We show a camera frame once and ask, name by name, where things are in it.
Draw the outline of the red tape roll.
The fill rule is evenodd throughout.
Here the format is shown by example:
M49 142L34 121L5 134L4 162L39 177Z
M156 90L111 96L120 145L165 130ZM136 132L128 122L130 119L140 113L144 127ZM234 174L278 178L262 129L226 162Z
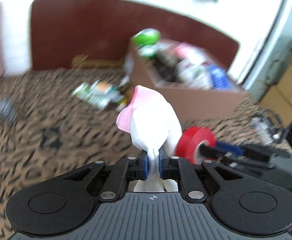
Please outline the red tape roll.
M216 145L213 132L207 127L192 126L183 132L176 148L175 155L188 159L192 164L199 164L203 156L199 153L199 147Z

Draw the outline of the blue medicine box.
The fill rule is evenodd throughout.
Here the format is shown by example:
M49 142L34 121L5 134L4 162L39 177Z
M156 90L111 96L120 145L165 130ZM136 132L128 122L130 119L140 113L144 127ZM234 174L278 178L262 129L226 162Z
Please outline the blue medicine box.
M215 89L217 90L230 89L228 76L225 70L213 64L209 65L208 69Z

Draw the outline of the green white ball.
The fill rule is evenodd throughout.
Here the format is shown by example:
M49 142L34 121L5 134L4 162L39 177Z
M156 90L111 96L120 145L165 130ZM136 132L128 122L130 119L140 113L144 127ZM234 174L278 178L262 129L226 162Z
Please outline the green white ball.
M161 33L153 28L143 29L132 37L132 41L138 47L155 45L161 38Z

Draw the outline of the brown cardboard storage box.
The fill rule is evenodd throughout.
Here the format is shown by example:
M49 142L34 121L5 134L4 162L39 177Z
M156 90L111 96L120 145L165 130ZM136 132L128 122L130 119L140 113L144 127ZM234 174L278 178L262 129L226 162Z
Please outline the brown cardboard storage box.
M181 121L226 118L247 95L238 86L232 90L203 90L164 81L153 63L139 56L132 41L129 41L128 52L131 53L134 63L130 74L131 84L142 85L161 93L173 106Z

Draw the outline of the white ointment tube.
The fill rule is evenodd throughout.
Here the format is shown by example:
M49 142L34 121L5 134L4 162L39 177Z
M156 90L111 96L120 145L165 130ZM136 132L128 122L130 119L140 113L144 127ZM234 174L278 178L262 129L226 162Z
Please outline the white ointment tube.
M119 99L117 87L100 80L92 85L84 82L71 94L98 109L105 109L110 103L117 103Z

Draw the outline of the leopard letter pattern cloth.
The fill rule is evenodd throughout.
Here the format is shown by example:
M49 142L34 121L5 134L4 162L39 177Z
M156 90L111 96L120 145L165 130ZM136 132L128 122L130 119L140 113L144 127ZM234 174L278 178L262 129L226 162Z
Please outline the leopard letter pattern cloth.
M17 118L0 118L0 239L292 239L292 194L206 160L208 197L127 190L99 201L106 166L141 153L98 110L71 93L84 82L119 84L119 69L30 72L0 79Z

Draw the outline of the steel wool scrubber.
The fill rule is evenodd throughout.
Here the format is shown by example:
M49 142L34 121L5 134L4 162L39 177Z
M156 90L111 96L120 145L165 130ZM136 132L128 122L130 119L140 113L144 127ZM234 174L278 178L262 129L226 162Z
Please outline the steel wool scrubber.
M10 98L0 99L0 118L8 123L16 120L17 109Z

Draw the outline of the dark red headboard panel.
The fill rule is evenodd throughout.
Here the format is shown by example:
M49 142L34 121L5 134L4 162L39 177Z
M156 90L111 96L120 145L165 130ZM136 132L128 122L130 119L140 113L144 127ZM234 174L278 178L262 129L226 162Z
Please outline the dark red headboard panel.
M143 29L206 49L229 68L239 50L230 36L172 11L125 0L34 0L30 17L32 68L70 68L73 59L120 60Z

